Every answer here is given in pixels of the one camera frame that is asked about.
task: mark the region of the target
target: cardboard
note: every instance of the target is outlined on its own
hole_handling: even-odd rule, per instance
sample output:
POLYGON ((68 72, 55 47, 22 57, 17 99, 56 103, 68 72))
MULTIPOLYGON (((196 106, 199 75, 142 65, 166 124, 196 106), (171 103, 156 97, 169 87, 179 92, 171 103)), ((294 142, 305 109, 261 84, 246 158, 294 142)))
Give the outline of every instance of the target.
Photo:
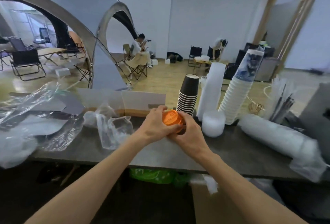
POLYGON ((108 102, 119 116, 146 117, 152 108, 165 105, 166 101, 166 95, 160 93, 88 88, 77 88, 77 92, 89 111, 108 102))

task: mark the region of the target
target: person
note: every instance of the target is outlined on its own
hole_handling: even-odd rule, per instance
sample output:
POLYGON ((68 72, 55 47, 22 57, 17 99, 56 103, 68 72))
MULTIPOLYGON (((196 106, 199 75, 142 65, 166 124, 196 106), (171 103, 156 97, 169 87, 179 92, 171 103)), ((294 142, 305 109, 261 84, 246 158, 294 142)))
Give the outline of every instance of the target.
POLYGON ((151 63, 150 53, 146 50, 147 41, 145 41, 145 38, 146 37, 144 34, 139 34, 138 38, 133 41, 133 43, 130 47, 130 51, 131 51, 133 58, 139 52, 143 52, 144 54, 146 54, 147 59, 148 59, 147 68, 153 68, 153 65, 151 63))
POLYGON ((181 126, 166 126, 162 113, 167 107, 152 109, 140 128, 117 150, 94 166, 74 183, 39 209, 25 224, 88 224, 117 179, 148 144, 166 136, 213 176, 232 199, 248 223, 306 224, 296 214, 281 205, 230 168, 205 142, 200 126, 194 119, 179 112, 186 122, 186 132, 177 135, 181 126))

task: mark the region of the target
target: stack of white paper cups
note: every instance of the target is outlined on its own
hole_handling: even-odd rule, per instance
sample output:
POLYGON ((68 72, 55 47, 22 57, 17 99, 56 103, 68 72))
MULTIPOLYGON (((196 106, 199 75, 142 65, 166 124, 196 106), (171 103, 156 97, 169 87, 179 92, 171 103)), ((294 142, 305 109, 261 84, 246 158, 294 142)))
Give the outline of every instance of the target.
POLYGON ((262 51, 249 49, 231 80, 219 108, 225 113, 226 125, 231 125, 235 121, 238 111, 253 85, 263 54, 262 51))
POLYGON ((199 78, 187 74, 179 91, 177 111, 182 111, 193 116, 198 96, 199 78))

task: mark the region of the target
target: plastic wrap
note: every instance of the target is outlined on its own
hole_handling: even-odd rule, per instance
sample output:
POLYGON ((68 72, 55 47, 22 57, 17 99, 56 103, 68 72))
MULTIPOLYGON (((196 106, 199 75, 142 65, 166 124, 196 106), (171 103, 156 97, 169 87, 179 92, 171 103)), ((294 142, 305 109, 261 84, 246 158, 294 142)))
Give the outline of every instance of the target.
POLYGON ((50 82, 33 93, 15 94, 1 102, 0 166, 22 163, 37 147, 62 151, 81 131, 82 114, 60 112, 66 105, 54 97, 61 92, 59 87, 60 83, 50 82))
POLYGON ((130 118, 118 118, 115 111, 107 103, 103 103, 95 112, 85 113, 84 126, 96 127, 102 147, 115 150, 134 132, 130 118))
POLYGON ((238 126, 250 137, 293 158, 290 168, 312 182, 318 182, 325 172, 327 165, 316 140, 257 115, 244 115, 238 126))

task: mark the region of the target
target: man sitting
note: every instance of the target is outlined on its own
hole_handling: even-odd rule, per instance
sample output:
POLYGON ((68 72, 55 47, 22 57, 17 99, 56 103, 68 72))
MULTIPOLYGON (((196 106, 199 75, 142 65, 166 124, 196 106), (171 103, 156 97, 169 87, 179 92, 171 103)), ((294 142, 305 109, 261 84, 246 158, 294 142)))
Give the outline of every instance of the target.
POLYGON ((134 56, 139 53, 139 52, 146 52, 148 55, 148 60, 147 60, 147 68, 152 68, 153 65, 151 64, 151 59, 150 59, 150 54, 146 51, 146 41, 145 40, 145 35, 140 34, 136 40, 133 41, 130 50, 132 53, 132 56, 134 56))

